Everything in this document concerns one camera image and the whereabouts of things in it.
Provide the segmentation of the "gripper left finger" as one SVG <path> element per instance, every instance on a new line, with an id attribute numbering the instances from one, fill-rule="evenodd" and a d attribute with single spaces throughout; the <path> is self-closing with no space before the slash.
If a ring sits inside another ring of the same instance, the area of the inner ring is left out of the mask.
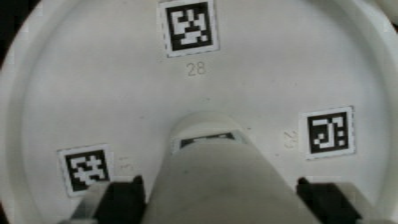
<path id="1" fill-rule="evenodd" d="M 87 189 L 71 216 L 57 224 L 141 224 L 146 212 L 144 179 L 98 182 Z"/>

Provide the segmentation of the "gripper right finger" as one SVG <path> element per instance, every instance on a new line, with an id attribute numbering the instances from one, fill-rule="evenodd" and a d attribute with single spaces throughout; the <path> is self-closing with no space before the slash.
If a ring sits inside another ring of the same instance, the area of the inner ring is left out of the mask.
<path id="1" fill-rule="evenodd" d="M 379 211 L 352 183 L 311 182 L 301 177 L 295 191 L 322 224 L 370 224 L 381 218 Z"/>

